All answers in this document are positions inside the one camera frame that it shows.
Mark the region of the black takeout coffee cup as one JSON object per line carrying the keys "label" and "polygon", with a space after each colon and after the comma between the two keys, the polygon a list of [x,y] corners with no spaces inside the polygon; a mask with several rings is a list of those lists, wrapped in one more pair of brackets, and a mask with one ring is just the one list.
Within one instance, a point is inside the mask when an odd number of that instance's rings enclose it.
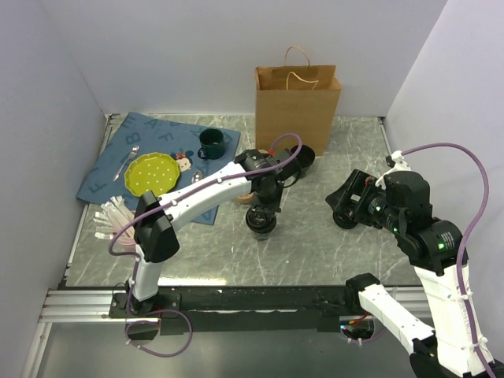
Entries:
{"label": "black takeout coffee cup", "polygon": [[249,223],[247,226],[256,240],[267,240],[276,227],[276,220],[272,219],[260,224]]}

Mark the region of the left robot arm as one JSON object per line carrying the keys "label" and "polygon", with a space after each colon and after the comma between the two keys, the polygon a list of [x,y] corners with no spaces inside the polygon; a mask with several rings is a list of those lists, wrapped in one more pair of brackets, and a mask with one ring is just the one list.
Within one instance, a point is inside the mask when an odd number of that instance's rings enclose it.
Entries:
{"label": "left robot arm", "polygon": [[180,248],[176,233],[221,203],[253,193],[246,225],[259,239],[268,238],[276,227],[287,179],[283,167],[290,157],[289,150],[274,155],[245,150],[220,171],[181,191],[160,198],[150,191],[142,195],[136,211],[142,219],[135,224],[134,235],[139,256],[127,285],[128,312],[145,317],[155,310],[162,266]]}

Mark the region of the black cup stack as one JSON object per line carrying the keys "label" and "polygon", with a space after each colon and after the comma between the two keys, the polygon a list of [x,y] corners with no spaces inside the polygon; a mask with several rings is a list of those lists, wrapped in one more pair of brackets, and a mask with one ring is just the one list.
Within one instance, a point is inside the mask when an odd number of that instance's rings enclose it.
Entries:
{"label": "black cup stack", "polygon": [[311,147],[307,145],[301,146],[301,150],[298,152],[292,162],[293,166],[298,169],[298,174],[300,176],[306,174],[308,169],[314,163],[315,157],[315,151]]}

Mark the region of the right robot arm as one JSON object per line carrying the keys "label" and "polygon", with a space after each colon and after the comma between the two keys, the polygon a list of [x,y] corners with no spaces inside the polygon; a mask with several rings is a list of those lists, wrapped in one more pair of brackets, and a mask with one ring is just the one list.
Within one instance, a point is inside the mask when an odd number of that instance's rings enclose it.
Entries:
{"label": "right robot arm", "polygon": [[417,172],[390,170],[376,178],[355,169],[331,193],[334,222],[385,228],[421,280],[429,326],[392,298],[370,273],[346,281],[345,307],[371,313],[402,344],[417,377],[501,377],[503,364],[486,347],[474,314],[463,235],[432,215],[430,186]]}

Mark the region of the black cup lid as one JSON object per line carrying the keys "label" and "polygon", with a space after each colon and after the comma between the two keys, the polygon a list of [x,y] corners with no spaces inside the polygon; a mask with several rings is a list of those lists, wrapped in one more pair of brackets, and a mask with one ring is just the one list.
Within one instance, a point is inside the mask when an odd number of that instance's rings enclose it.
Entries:
{"label": "black cup lid", "polygon": [[272,219],[276,220],[276,216],[274,213],[267,213],[262,210],[256,210],[254,208],[248,209],[246,212],[246,225],[249,223],[260,224],[263,222],[271,221]]}

